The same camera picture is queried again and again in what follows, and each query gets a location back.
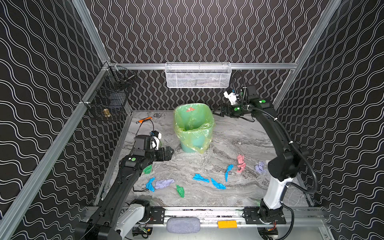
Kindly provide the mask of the green bin with bag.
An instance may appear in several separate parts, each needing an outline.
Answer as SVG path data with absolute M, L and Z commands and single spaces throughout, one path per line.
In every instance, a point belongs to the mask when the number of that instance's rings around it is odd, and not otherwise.
M 210 107 L 195 103 L 174 110 L 174 131 L 186 153 L 203 154 L 213 139 L 215 119 Z

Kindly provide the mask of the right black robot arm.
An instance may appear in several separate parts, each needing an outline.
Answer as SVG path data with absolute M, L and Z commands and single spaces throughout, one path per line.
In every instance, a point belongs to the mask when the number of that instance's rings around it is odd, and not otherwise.
M 288 187 L 297 188 L 303 193 L 313 195 L 318 189 L 318 178 L 308 161 L 308 150 L 295 143 L 287 129 L 277 117 L 272 102 L 259 97 L 251 87 L 244 87 L 240 93 L 234 90 L 224 92 L 228 104 L 221 104 L 213 111 L 217 116 L 228 116 L 244 119 L 251 115 L 266 131 L 277 156 L 268 162 L 267 168 L 271 175 L 268 190 L 262 198 L 257 219 L 264 224 L 277 223 L 283 216 L 283 200 Z M 313 186 L 306 189 L 293 182 L 303 165 L 307 165 L 313 177 Z

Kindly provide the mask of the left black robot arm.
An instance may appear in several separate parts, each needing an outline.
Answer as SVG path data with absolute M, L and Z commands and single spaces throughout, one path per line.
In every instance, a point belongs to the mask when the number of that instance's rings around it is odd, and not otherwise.
M 160 147 L 160 140 L 150 135 L 138 135 L 131 153 L 120 161 L 119 172 L 108 194 L 87 222 L 80 222 L 75 230 L 76 240 L 122 240 L 137 223 L 151 219 L 149 201 L 135 200 L 121 214 L 126 199 L 144 168 L 153 162 L 171 160 L 174 150 Z

